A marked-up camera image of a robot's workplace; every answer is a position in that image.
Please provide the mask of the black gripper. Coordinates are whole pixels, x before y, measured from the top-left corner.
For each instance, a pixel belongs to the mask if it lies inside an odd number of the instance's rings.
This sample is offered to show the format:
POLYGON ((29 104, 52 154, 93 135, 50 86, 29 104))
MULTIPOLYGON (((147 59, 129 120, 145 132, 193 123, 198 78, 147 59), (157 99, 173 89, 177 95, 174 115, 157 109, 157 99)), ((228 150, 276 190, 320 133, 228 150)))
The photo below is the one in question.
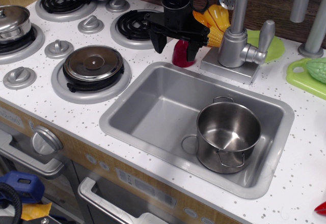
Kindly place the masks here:
POLYGON ((168 37, 185 40, 188 43, 186 59, 188 62, 194 61, 199 47, 208 44, 209 29, 193 17, 191 1, 184 6, 168 2, 162 2, 162 5, 163 12, 145 16, 147 30, 155 51, 162 53, 168 37))

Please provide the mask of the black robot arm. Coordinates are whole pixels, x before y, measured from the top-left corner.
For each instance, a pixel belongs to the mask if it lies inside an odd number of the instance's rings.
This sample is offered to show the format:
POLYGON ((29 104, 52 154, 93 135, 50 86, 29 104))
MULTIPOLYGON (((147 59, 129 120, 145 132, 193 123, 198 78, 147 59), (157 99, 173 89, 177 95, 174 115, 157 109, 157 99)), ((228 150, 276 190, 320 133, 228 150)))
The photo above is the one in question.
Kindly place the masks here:
POLYGON ((163 12, 145 15, 147 30, 156 52, 162 53, 167 38, 188 42, 186 60, 192 62, 198 50, 208 44, 209 28, 193 16, 193 0, 161 0, 163 12))

